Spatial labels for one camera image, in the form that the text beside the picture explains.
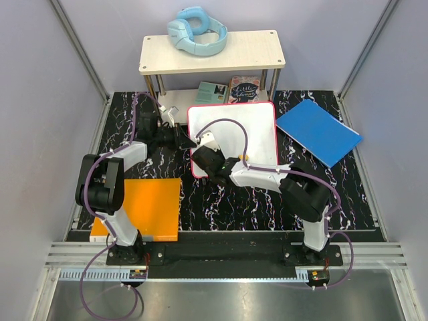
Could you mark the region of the teal book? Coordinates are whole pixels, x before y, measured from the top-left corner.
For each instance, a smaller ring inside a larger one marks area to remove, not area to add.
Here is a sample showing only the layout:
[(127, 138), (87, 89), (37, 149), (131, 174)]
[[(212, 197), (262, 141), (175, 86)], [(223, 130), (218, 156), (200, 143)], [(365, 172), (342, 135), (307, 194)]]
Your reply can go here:
[(211, 82), (200, 82), (195, 105), (223, 104), (226, 100), (228, 86)]

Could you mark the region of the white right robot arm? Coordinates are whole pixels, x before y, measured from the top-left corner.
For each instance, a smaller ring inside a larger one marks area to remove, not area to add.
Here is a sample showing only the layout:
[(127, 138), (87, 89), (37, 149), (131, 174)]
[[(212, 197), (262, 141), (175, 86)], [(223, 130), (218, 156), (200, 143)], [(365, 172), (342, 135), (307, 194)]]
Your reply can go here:
[(328, 256), (327, 220), (339, 208), (340, 197), (332, 185), (304, 167), (249, 164), (244, 156), (226, 158), (220, 150), (202, 146), (192, 161), (218, 185), (252, 187), (279, 193), (290, 211), (302, 221), (302, 256), (318, 265)]

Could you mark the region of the blue folder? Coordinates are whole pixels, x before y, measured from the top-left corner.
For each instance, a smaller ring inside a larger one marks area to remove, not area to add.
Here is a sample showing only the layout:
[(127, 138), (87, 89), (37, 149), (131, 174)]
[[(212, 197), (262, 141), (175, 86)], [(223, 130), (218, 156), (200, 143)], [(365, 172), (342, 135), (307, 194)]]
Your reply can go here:
[(328, 168), (362, 141), (359, 133), (311, 100), (303, 100), (280, 116), (276, 126)]

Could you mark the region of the little women book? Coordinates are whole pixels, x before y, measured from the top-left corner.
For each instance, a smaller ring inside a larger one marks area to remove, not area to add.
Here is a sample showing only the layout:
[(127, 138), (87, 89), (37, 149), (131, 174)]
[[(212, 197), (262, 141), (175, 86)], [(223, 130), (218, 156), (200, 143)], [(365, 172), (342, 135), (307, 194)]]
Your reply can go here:
[(258, 102), (260, 83), (258, 76), (233, 76), (229, 83), (228, 103)]

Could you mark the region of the pink-framed whiteboard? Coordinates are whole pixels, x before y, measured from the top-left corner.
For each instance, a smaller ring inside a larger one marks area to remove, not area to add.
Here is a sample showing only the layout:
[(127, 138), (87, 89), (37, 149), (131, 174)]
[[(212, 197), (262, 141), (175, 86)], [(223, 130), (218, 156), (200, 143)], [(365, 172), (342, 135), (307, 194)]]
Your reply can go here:
[(278, 165), (276, 112), (271, 102), (192, 106), (188, 109), (189, 138), (211, 131), (225, 158), (248, 155), (248, 163)]

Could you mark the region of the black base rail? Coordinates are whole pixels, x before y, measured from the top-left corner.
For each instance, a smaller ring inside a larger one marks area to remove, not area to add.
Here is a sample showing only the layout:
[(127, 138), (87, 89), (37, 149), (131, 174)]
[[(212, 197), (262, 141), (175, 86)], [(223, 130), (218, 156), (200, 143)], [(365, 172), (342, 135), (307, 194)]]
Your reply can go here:
[(107, 265), (162, 266), (182, 261), (268, 261), (285, 266), (340, 267), (344, 260), (340, 247), (329, 245), (321, 254), (305, 250), (301, 243), (159, 243), (147, 242), (140, 246), (139, 256), (129, 255), (124, 250), (108, 251)]

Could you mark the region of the light blue headphones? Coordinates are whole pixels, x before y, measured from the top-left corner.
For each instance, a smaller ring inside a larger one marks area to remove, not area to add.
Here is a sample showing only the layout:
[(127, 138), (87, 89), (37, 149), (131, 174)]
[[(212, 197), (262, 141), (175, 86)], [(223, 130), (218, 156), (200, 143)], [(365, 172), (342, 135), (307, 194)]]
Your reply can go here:
[[(227, 45), (228, 30), (218, 20), (210, 17), (200, 6), (179, 11), (174, 20), (167, 24), (168, 36), (177, 50), (194, 56), (208, 57), (222, 52)], [(218, 38), (211, 43), (197, 43), (196, 35), (215, 33)]]

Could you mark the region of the black marble pattern mat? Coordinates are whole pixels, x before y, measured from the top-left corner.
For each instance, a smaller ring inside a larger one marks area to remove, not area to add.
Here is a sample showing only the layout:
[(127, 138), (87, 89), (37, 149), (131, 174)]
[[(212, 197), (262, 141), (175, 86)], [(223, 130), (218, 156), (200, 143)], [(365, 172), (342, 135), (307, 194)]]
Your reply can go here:
[[(103, 133), (98, 152), (116, 148), (130, 134), (132, 100), (136, 92), (115, 92), (109, 113), (103, 121)], [(276, 117), (291, 110), (302, 100), (310, 99), (343, 121), (336, 94), (327, 90), (278, 90), (274, 105)], [(341, 210), (329, 222), (329, 229), (347, 230), (355, 242), (386, 241), (379, 223), (379, 214), (360, 171), (359, 160), (350, 152), (331, 169), (326, 169), (308, 151), (302, 149), (281, 130), (277, 130), (280, 164), (294, 162), (310, 165), (338, 191)], [(127, 179), (181, 179), (181, 206), (178, 228), (181, 235), (193, 231), (293, 231), (302, 229), (297, 214), (285, 208), (285, 199), (271, 191), (214, 185), (206, 179), (196, 179), (191, 173), (189, 151), (161, 148), (145, 163), (126, 173)], [(66, 241), (89, 241), (94, 217), (79, 208)]]

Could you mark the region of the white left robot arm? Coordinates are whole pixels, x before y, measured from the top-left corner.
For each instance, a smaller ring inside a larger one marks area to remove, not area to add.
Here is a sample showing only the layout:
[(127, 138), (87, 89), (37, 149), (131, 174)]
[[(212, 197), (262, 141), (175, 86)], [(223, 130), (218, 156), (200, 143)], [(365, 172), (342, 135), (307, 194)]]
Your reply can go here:
[(107, 250), (131, 265), (144, 258), (143, 240), (124, 209), (124, 174), (145, 161), (160, 147), (187, 150), (196, 147), (178, 123), (163, 125), (153, 113), (135, 114), (128, 141), (104, 154), (87, 154), (82, 159), (75, 200), (99, 218), (108, 231)]

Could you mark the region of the white two-tier shelf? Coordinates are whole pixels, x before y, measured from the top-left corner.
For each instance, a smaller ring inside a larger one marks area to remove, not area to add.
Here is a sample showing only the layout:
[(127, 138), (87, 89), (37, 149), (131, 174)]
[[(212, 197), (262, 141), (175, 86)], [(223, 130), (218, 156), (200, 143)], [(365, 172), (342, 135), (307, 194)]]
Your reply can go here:
[(181, 112), (195, 102), (197, 90), (166, 90), (163, 75), (260, 70), (260, 99), (274, 101), (281, 70), (286, 60), (276, 30), (228, 31), (194, 35), (181, 23), (169, 35), (144, 37), (139, 72), (154, 93), (151, 77), (158, 83), (158, 100), (176, 106)]

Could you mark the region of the orange folder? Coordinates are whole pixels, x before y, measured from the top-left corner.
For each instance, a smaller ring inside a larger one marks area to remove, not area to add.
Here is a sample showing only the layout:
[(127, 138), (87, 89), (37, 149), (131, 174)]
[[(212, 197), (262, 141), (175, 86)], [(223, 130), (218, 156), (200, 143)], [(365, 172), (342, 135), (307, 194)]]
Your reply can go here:
[(138, 236), (143, 241), (178, 240), (180, 179), (126, 179), (124, 190), (123, 205), (109, 220), (116, 235), (96, 218), (91, 242), (109, 240), (126, 247), (134, 245)]

